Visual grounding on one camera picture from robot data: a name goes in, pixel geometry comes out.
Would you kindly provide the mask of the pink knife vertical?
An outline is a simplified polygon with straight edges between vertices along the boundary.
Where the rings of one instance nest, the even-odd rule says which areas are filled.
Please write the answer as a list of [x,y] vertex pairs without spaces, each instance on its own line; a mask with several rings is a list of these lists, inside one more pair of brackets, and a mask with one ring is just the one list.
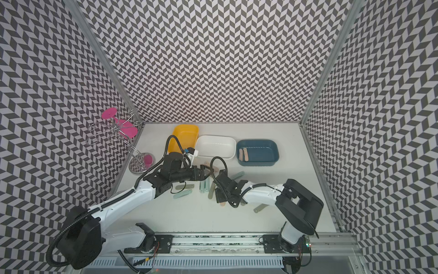
[[247,148],[243,148],[243,153],[244,153],[244,161],[248,162],[249,161],[248,149]]

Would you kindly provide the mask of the dark teal storage box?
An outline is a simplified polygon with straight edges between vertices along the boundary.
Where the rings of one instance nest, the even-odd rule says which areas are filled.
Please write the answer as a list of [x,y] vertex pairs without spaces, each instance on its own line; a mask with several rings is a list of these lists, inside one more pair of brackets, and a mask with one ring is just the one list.
[[249,161],[238,163],[241,166],[273,166],[279,160],[279,150],[276,142],[270,139],[243,139],[237,142],[236,157],[239,149],[247,148]]

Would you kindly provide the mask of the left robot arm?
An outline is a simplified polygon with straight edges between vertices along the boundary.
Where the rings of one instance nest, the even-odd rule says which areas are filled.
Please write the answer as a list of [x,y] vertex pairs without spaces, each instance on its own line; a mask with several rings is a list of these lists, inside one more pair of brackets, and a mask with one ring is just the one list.
[[120,230],[111,226],[134,209],[169,191],[174,183],[203,181],[213,171],[205,165],[193,165],[193,152],[169,153],[142,173],[133,187],[90,208],[74,207],[45,254],[52,267],[82,269],[101,254],[133,249],[155,252],[155,232],[144,223]]

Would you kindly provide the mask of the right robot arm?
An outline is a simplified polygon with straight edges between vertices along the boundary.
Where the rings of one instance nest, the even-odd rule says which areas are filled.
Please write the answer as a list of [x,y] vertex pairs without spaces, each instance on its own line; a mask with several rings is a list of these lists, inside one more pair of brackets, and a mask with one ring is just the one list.
[[293,252],[304,236],[317,236],[317,224],[324,208],[323,201],[294,179],[284,184],[268,185],[248,180],[236,182],[225,170],[212,176],[216,184],[216,200],[233,208],[241,204],[275,206],[286,218],[277,237],[284,252]]

